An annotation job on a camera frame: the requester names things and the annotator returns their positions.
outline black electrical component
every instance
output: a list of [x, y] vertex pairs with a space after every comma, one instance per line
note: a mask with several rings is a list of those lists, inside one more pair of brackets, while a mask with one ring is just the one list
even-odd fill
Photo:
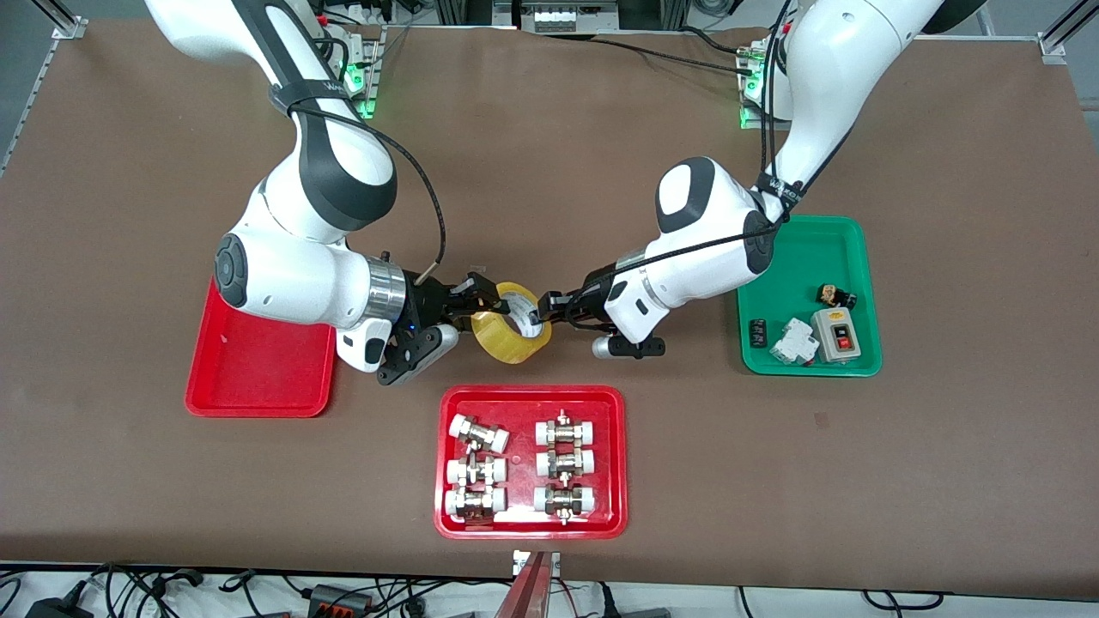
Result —
[[846, 307], [854, 309], [858, 304], [858, 296], [843, 291], [832, 284], [824, 284], [817, 290], [817, 300], [829, 307]]
[[422, 598], [412, 597], [404, 602], [404, 610], [409, 618], [424, 618], [428, 607]]
[[370, 595], [349, 593], [335, 586], [320, 584], [309, 595], [309, 616], [364, 618], [369, 609]]
[[91, 611], [59, 598], [44, 598], [34, 602], [26, 618], [95, 618]]
[[752, 347], [767, 347], [767, 320], [748, 322], [748, 343]]

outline empty red tray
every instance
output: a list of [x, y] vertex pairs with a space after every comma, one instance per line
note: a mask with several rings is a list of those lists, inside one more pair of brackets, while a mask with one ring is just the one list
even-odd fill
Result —
[[200, 417], [307, 418], [329, 402], [335, 330], [249, 316], [207, 290], [185, 404]]

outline cable strap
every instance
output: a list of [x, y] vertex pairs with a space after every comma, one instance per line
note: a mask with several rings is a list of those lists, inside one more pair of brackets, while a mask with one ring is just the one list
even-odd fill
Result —
[[289, 110], [291, 106], [310, 99], [351, 100], [351, 95], [344, 90], [343, 85], [332, 79], [302, 79], [300, 81], [291, 81], [286, 86], [271, 84], [270, 90], [267, 91], [267, 97], [270, 99], [271, 104], [275, 106], [275, 109], [287, 115], [290, 114]]
[[786, 212], [792, 210], [801, 201], [801, 198], [806, 197], [806, 191], [800, 187], [787, 185], [767, 172], [759, 173], [759, 177], [756, 178], [756, 188], [777, 197]]

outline green tray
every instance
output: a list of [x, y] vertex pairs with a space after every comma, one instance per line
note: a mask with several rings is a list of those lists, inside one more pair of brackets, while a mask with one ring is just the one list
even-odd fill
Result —
[[[824, 309], [817, 301], [823, 284], [835, 284], [858, 295], [851, 310], [863, 355], [846, 365], [824, 363], [820, 354], [808, 367], [786, 365], [770, 355], [770, 346], [782, 335], [790, 318], [811, 324], [812, 314]], [[863, 229], [846, 217], [795, 214], [775, 238], [775, 258], [758, 279], [736, 290], [740, 309], [741, 355], [757, 374], [819, 377], [870, 377], [881, 369], [881, 339], [874, 307], [870, 265], [866, 258]], [[748, 344], [748, 322], [767, 320], [767, 347]]]

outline white circuit breaker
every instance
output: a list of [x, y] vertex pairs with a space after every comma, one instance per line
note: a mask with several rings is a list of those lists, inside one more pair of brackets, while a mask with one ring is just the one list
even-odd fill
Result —
[[820, 342], [813, 339], [813, 329], [797, 318], [782, 327], [782, 339], [770, 349], [771, 356], [786, 363], [811, 365]]

